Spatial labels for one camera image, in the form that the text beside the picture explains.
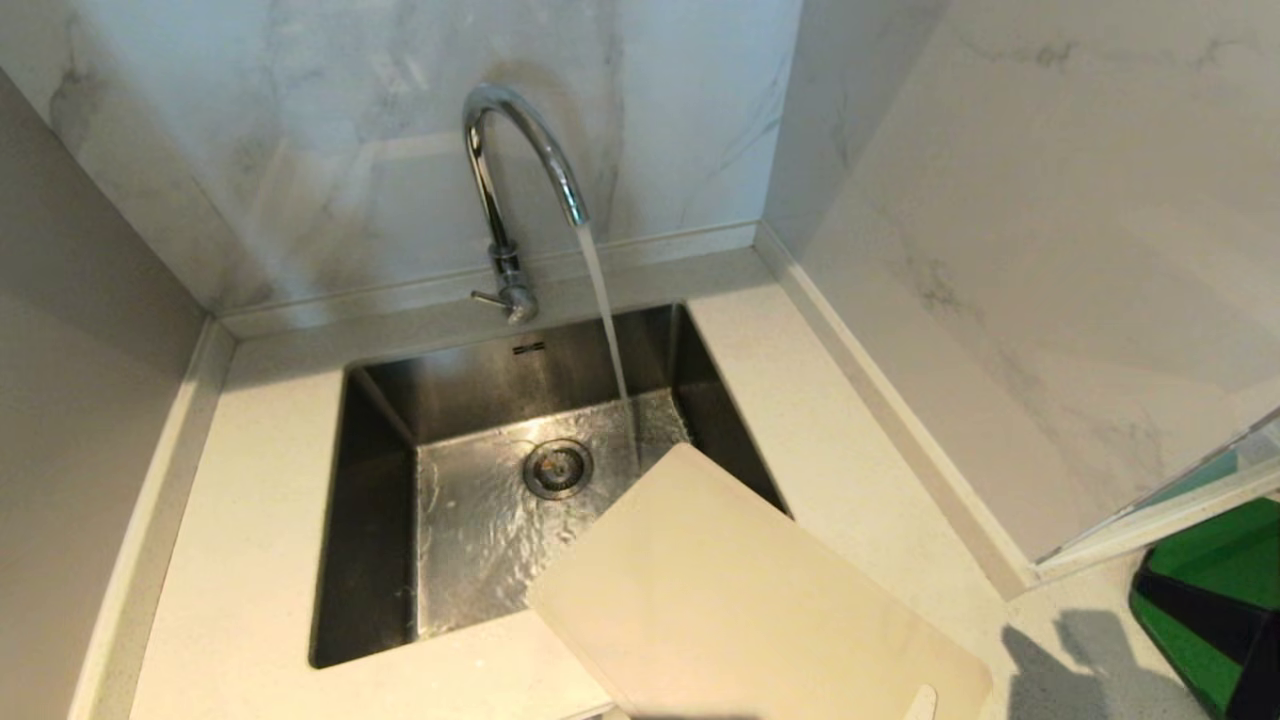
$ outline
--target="sink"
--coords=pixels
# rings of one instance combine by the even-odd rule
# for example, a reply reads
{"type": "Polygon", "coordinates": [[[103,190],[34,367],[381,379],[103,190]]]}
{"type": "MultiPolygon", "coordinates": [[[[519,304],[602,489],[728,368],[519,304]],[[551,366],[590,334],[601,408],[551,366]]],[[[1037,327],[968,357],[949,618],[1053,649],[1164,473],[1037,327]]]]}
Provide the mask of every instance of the sink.
{"type": "Polygon", "coordinates": [[[684,305],[614,324],[630,414],[598,319],[348,369],[312,666],[524,610],[680,442],[786,512],[684,305]]]}

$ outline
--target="green bin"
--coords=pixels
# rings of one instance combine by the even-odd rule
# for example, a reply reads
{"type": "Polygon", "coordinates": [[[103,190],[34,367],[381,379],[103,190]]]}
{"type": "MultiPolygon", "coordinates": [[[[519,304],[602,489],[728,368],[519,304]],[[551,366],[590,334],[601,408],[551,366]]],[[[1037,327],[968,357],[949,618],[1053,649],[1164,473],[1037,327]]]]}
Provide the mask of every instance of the green bin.
{"type": "Polygon", "coordinates": [[[1280,503],[1256,500],[1161,541],[1129,607],[1210,716],[1280,720],[1280,503]]]}

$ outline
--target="water stream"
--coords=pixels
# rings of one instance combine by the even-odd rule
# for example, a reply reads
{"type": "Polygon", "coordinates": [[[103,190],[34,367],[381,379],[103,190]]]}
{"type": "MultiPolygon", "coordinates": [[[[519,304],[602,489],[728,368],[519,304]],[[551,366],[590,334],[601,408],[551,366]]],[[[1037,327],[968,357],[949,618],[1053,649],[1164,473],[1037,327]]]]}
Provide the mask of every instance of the water stream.
{"type": "Polygon", "coordinates": [[[627,442],[631,443],[636,459],[636,473],[639,473],[640,448],[636,446],[635,414],[630,398],[627,397],[627,380],[622,374],[622,354],[618,352],[618,334],[613,328],[613,309],[609,306],[609,293],[604,290],[604,272],[600,270],[600,256],[595,254],[595,237],[591,236],[591,223],[577,227],[577,243],[586,258],[586,272],[591,275],[591,286],[595,288],[595,304],[600,309],[600,319],[604,320],[604,337],[609,341],[609,357],[613,360],[613,377],[618,380],[618,398],[626,413],[627,442]]]}

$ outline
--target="cutting board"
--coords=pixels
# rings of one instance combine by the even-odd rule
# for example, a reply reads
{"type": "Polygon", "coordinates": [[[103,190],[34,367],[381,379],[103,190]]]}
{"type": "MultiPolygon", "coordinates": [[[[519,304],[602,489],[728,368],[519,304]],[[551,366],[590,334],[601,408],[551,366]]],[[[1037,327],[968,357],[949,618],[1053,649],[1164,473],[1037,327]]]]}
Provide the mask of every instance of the cutting board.
{"type": "Polygon", "coordinates": [[[931,688],[938,720],[972,720],[991,692],[977,657],[687,445],[530,605],[637,720],[902,720],[931,688]]]}

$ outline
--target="drain strainer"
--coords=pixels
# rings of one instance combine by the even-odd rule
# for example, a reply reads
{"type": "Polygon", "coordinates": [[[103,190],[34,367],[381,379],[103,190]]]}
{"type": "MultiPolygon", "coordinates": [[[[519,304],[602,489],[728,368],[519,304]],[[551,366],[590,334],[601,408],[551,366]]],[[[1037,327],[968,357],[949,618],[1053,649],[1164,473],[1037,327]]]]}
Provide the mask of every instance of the drain strainer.
{"type": "Polygon", "coordinates": [[[582,443],[553,439],[525,459],[525,484],[543,500],[564,500],[586,487],[593,468],[591,452],[582,443]]]}

